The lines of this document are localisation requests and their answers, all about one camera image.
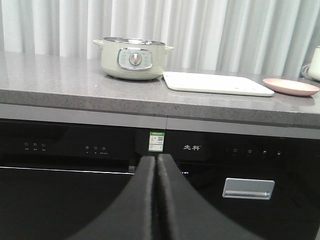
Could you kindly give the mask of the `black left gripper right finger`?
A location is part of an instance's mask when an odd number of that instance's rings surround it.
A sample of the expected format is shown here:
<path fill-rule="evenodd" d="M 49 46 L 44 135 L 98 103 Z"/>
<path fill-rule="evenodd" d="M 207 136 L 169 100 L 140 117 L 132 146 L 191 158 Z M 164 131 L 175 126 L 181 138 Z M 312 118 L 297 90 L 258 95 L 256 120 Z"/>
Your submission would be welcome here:
<path fill-rule="evenodd" d="M 157 157 L 158 211 L 165 240 L 256 240 L 211 206 L 182 175 L 170 154 Z"/>

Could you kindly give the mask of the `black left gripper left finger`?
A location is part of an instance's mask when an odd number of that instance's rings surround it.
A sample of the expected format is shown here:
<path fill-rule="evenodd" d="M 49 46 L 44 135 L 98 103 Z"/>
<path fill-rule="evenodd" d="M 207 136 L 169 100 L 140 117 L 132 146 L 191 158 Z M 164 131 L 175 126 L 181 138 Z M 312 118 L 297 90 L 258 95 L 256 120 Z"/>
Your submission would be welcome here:
<path fill-rule="evenodd" d="M 151 240 L 156 159 L 143 156 L 128 184 L 96 219 L 71 240 Z"/>

